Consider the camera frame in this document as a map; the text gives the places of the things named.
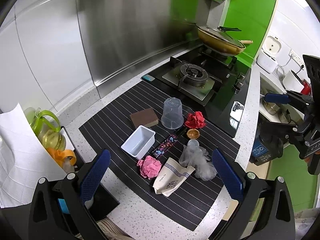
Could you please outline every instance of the red crumpled paper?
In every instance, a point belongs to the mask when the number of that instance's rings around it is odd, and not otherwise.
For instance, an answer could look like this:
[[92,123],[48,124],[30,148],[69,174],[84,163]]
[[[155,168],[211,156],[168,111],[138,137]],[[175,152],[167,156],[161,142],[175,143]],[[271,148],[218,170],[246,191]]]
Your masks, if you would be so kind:
[[142,177],[151,179],[158,176],[161,162],[148,155],[145,160],[139,160],[137,166],[140,167]]
[[205,127],[204,117],[200,111],[196,111],[194,114],[189,113],[185,122],[185,126],[191,129],[198,129]]

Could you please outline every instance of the white plastic tray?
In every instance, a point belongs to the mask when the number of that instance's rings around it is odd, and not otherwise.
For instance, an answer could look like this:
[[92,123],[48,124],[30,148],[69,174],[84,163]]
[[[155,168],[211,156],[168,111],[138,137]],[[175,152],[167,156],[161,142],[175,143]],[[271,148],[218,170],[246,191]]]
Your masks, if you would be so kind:
[[123,143],[121,149],[141,160],[155,142],[156,132],[140,125]]

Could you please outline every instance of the gas stove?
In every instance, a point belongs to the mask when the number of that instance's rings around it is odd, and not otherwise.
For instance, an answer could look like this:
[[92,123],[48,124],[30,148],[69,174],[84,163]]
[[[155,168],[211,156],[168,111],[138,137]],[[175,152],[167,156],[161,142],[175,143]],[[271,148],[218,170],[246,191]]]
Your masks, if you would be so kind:
[[142,79],[201,111],[234,137],[246,101],[251,69],[236,57],[213,53],[205,46],[193,49],[151,71]]

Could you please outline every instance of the wall socket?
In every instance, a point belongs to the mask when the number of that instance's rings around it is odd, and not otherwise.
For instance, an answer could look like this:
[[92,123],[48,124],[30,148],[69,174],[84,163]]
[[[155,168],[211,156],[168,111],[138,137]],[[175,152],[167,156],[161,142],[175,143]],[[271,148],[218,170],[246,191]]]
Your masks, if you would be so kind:
[[300,57],[298,56],[298,54],[294,52],[293,49],[290,50],[289,56],[291,56],[292,59],[293,59],[300,67],[301,67],[302,65],[304,65],[303,59],[300,58]]

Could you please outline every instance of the striped mat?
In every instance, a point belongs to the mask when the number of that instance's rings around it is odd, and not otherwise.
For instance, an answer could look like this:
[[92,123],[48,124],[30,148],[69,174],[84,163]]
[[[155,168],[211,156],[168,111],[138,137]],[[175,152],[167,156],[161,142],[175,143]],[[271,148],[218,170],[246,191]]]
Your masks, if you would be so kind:
[[[165,216],[194,231],[222,189],[223,182],[220,177],[203,181],[193,173],[170,197],[156,195],[152,188],[154,179],[143,178],[136,166],[137,159],[120,148],[135,130],[130,114],[152,107],[161,119],[164,101],[169,97],[151,84],[141,81],[95,114],[79,130],[95,152],[101,152],[102,149],[110,151],[110,169],[133,192]],[[185,105],[182,108],[185,118],[188,113],[194,112]],[[240,146],[210,121],[206,120],[206,123],[198,138],[200,146],[207,149],[209,155],[219,147],[235,159]],[[172,130],[165,128],[161,122],[151,129],[156,135],[155,143],[149,152],[172,133]],[[178,162],[183,145],[187,145],[187,142],[184,136],[180,136],[178,142],[160,158],[161,163],[165,163],[169,157]]]

